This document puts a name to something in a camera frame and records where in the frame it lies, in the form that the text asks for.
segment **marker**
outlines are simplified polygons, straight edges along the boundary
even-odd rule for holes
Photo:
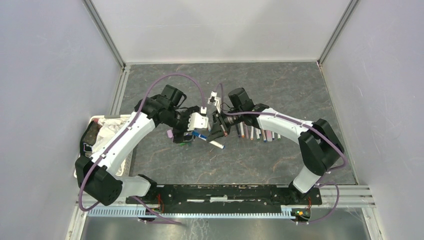
[[[241,138],[242,135],[240,134],[240,129],[239,129],[239,125],[238,124],[235,125],[235,129],[237,130],[238,137]]]
[[[265,131],[262,129],[262,138],[263,138],[263,142],[266,143],[267,142],[267,135],[265,134]]]
[[[241,137],[244,138],[245,137],[245,130],[243,129],[243,123],[240,122],[240,132],[241,132]]]
[[[168,136],[168,138],[172,139],[174,137],[172,130],[169,129],[168,131],[166,131],[166,135]]]
[[[196,131],[193,131],[193,135],[196,136],[196,137],[198,137],[199,139],[204,140],[204,141],[206,141],[206,139],[208,138],[207,136],[202,135],[202,134],[200,134],[200,133],[198,133]],[[218,147],[218,148],[220,148],[220,149],[225,149],[225,146],[222,145],[221,143],[217,142],[217,141],[210,141],[209,143],[212,144],[212,145],[214,145],[214,146],[216,146],[216,147]]]
[[[256,139],[261,140],[261,135],[259,134],[259,132],[260,132],[259,129],[255,128],[254,131],[256,133]]]
[[[253,132],[254,132],[255,130],[254,130],[254,127],[252,126],[251,128],[250,128],[250,140],[253,140]]]
[[[244,130],[246,131],[246,138],[248,139],[249,138],[249,128],[246,124],[243,124],[243,125],[244,125]]]
[[[270,130],[266,130],[266,140],[268,140],[268,142],[272,142],[273,141],[273,136],[271,135],[271,131]]]

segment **aluminum frame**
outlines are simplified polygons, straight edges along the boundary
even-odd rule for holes
[[[384,240],[383,231],[381,230],[381,224],[379,221],[379,216],[377,213],[376,205],[374,203],[371,190],[367,185],[339,185],[340,197],[337,205],[338,209],[343,208],[361,208],[366,227],[368,229],[371,240]],[[313,205],[312,208],[331,208],[337,197],[337,191],[335,186],[324,186],[320,188],[322,205]],[[96,200],[89,195],[84,195],[84,205],[92,205]],[[108,210],[108,217],[113,217],[113,210],[125,210],[132,209],[136,207],[137,209],[144,209],[142,205],[135,204],[126,204],[125,197],[118,198],[114,203],[109,206],[99,206],[103,210]],[[301,205],[282,205],[282,210],[284,208],[302,208],[306,206]],[[116,217],[122,217],[121,213],[116,211]],[[85,221],[87,219],[88,213],[83,212],[79,209],[78,204],[75,205],[74,212],[72,215],[71,222],[69,224],[68,232],[65,240],[79,240],[82,236]],[[198,218],[196,214],[184,215],[184,218]],[[258,218],[256,215],[252,215],[251,218]]]
[[[347,5],[346,10],[344,11],[343,15],[341,16],[340,20],[338,21],[337,26],[335,27],[330,39],[328,40],[327,44],[324,47],[324,50],[321,53],[321,56],[318,58],[318,63],[321,65],[326,60],[327,56],[329,55],[331,49],[333,48],[334,44],[336,43],[337,39],[340,36],[340,33],[342,32],[343,28],[346,25],[346,22],[351,17],[353,11],[355,10],[356,6],[358,5],[359,0],[350,0],[349,4]]]
[[[121,68],[124,68],[126,66],[126,63],[124,59],[122,58],[120,52],[118,51],[117,46],[115,45],[114,41],[112,40],[111,35],[109,34],[108,30],[106,29],[105,24],[102,21],[102,18],[99,15],[99,12],[96,10],[96,7],[94,6],[94,3],[92,0],[82,0],[85,7],[87,8],[88,13],[90,14],[91,18],[93,19],[95,25],[97,26],[98,31],[100,32],[101,36],[103,37],[104,41],[106,42],[107,46],[109,47],[110,51],[113,54],[113,57],[115,58],[116,62]]]

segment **white marker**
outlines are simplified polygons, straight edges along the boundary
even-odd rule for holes
[[[207,138],[206,136],[204,136],[204,135],[202,135],[202,134],[200,134],[200,133],[198,133],[196,131],[193,131],[193,135],[196,136],[196,137],[198,137],[199,139],[201,139],[203,141],[207,141],[206,140],[206,138]],[[212,145],[214,145],[214,146],[216,146],[216,147],[218,147],[218,148],[220,148],[220,149],[225,149],[225,146],[222,145],[221,143],[217,142],[217,141],[210,141],[209,143],[212,144]]]
[[[254,134],[254,127],[251,127],[251,131],[250,131],[250,140],[253,140],[253,134]]]
[[[255,128],[255,129],[254,129],[254,131],[255,131],[255,133],[256,133],[256,139],[257,139],[257,140],[261,140],[261,136],[259,135],[259,131],[260,131],[260,130],[259,130],[259,129],[257,129],[257,128]]]
[[[243,127],[242,122],[240,122],[240,132],[241,132],[241,137],[244,138],[245,137],[245,128]]]

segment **white wall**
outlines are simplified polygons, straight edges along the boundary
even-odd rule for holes
[[[323,64],[388,239],[422,239],[424,1],[360,1]]]
[[[349,0],[93,0],[126,62],[313,61]]]
[[[80,0],[2,1],[0,55],[0,239],[64,239],[78,143],[120,68]]]

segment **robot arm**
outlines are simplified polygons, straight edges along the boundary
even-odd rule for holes
[[[220,137],[226,137],[231,131],[231,126],[244,122],[248,126],[273,131],[299,144],[304,166],[289,185],[289,188],[291,188],[298,197],[307,194],[340,156],[324,140],[321,140],[319,136],[308,128],[295,124],[289,120],[276,117],[276,115],[284,116],[295,122],[308,125],[318,130],[335,144],[341,152],[344,152],[344,148],[333,129],[329,123],[323,119],[319,119],[316,122],[296,119],[279,113],[267,105],[261,103],[255,105],[244,88],[236,88],[231,91],[228,96],[234,106],[229,111],[231,115],[227,115],[222,111],[215,111],[212,114],[213,125],[207,140],[212,141]],[[271,113],[272,115],[237,115],[237,113],[240,112]]]
[[[129,120],[103,147],[110,148],[109,151],[93,153],[90,158],[80,156],[76,160],[78,186],[81,187],[88,170],[102,157],[84,187],[85,192],[105,206],[113,203],[119,196],[146,195],[151,185],[147,179],[141,176],[118,177],[115,174],[128,154],[159,124],[172,127],[174,143],[189,142],[193,139],[191,132],[194,129],[207,128],[206,108],[193,106],[179,110],[182,97],[184,102],[187,96],[182,91],[166,85],[161,94],[148,97],[141,112],[137,113],[140,100]]]

